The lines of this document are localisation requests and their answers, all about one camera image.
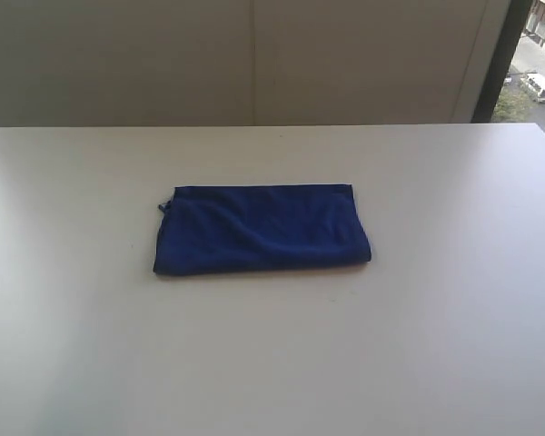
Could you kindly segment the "blue microfiber towel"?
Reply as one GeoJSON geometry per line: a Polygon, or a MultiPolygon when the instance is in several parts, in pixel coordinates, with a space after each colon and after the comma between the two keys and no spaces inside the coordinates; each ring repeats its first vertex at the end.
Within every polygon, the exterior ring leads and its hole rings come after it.
{"type": "Polygon", "coordinates": [[[348,184],[179,186],[159,209],[158,275],[341,268],[372,258],[348,184]]]}

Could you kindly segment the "white van outside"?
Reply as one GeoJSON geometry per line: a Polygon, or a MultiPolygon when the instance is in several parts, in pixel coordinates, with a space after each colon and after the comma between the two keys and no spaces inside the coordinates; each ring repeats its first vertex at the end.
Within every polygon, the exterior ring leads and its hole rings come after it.
{"type": "Polygon", "coordinates": [[[532,101],[545,103],[545,77],[542,74],[525,74],[520,79],[520,87],[532,101]]]}

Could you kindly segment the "dark window frame post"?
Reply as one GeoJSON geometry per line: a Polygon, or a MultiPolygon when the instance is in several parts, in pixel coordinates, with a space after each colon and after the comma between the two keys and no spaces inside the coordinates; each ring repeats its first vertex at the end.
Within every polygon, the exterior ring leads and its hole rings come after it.
{"type": "Polygon", "coordinates": [[[500,90],[503,87],[504,78],[508,73],[510,62],[516,51],[520,34],[526,23],[531,6],[531,0],[512,0],[509,3],[507,14],[473,111],[471,121],[474,124],[486,124],[491,121],[495,105],[499,100],[500,90]]]}

